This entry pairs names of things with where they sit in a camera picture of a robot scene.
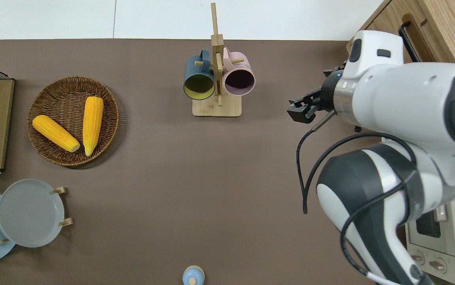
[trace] corn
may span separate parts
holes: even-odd
[[[83,146],[85,155],[90,156],[97,146],[101,131],[103,101],[99,97],[90,96],[85,101],[83,113]]]
[[[46,115],[39,115],[32,120],[32,126],[42,135],[69,152],[80,148],[80,143],[59,124]]]

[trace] brown table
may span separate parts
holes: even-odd
[[[238,118],[194,117],[182,92],[186,59],[209,40],[0,40],[0,70],[16,79],[0,193],[25,178],[67,186],[74,219],[44,247],[14,247],[0,284],[179,285],[193,264],[210,285],[372,283],[343,258],[313,189],[302,214],[295,151],[311,126],[286,113],[347,58],[345,42],[225,44],[256,75]],[[39,91],[73,75],[106,84],[121,108],[114,143],[80,169],[45,161],[25,129]],[[334,118],[313,135],[305,171],[353,130]]]

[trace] gray plate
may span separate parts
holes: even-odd
[[[53,187],[24,179],[9,186],[0,202],[0,229],[23,247],[42,247],[61,231],[64,205]]]

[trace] oven door window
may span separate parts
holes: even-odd
[[[424,213],[416,220],[416,229],[419,234],[440,238],[440,223],[433,218],[433,211]]]

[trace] wicker basket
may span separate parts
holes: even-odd
[[[83,109],[88,96],[100,97],[104,103],[99,142],[90,156],[85,155],[82,141]],[[56,121],[79,141],[80,148],[70,153],[36,131],[32,120],[37,115],[47,115]],[[110,145],[118,127],[119,107],[110,89],[99,81],[81,76],[50,83],[36,96],[27,116],[27,133],[32,147],[45,160],[61,166],[76,166],[98,157]]]

